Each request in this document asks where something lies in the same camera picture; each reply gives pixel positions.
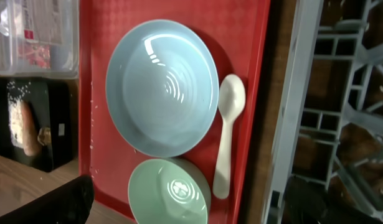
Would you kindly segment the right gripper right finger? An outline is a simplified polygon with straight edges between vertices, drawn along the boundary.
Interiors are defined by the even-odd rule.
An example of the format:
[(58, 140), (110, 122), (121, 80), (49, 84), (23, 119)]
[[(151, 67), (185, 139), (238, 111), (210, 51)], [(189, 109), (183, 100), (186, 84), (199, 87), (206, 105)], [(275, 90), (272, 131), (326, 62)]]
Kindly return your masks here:
[(296, 224), (375, 224), (378, 222), (378, 219), (332, 198), (323, 189), (297, 177), (288, 179), (285, 205), (290, 221)]

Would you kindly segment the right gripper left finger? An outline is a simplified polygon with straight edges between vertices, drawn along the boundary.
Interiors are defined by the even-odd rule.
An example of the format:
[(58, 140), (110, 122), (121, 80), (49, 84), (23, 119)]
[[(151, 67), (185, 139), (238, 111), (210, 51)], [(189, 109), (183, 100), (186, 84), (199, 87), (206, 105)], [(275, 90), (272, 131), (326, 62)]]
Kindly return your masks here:
[(95, 198), (92, 178), (81, 175), (0, 216), (0, 224), (85, 224)]

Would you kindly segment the orange carrot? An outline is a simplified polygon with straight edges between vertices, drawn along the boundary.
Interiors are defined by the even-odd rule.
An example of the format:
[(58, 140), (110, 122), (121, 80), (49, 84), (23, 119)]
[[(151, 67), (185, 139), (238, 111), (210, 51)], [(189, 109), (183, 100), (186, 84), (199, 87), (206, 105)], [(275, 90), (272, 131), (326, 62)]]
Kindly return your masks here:
[(37, 140), (37, 132), (35, 123), (32, 116), (32, 111), (29, 105), (21, 102), (21, 115), (22, 115), (22, 146), (25, 155), (36, 156), (40, 153), (42, 146)]

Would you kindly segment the brown food scrap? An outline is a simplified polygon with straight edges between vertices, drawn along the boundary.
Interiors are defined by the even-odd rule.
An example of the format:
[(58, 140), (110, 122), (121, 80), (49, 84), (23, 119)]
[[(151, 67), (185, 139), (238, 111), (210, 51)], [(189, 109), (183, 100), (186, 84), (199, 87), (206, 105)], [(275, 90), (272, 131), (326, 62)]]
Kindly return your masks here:
[(37, 140), (42, 146), (48, 146), (52, 144), (51, 129), (49, 127), (43, 127), (39, 129)]

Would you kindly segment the mint green bowl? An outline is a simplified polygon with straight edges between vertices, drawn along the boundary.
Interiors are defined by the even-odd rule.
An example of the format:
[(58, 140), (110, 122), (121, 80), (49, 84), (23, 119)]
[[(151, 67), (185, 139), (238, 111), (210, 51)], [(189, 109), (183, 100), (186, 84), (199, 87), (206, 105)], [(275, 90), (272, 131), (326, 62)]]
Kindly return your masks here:
[(148, 159), (132, 172), (128, 201), (139, 224), (207, 224), (211, 192), (204, 174), (184, 159)]

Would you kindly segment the red snack wrapper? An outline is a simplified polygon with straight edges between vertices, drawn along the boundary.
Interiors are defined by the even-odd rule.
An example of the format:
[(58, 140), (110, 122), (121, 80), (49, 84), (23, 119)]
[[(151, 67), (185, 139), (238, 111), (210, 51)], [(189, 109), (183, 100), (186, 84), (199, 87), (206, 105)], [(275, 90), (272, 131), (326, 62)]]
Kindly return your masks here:
[(24, 30), (24, 38), (18, 43), (17, 53), (19, 58), (24, 59), (29, 65), (35, 65), (43, 69), (51, 68), (50, 45), (40, 44), (34, 39), (34, 31)]

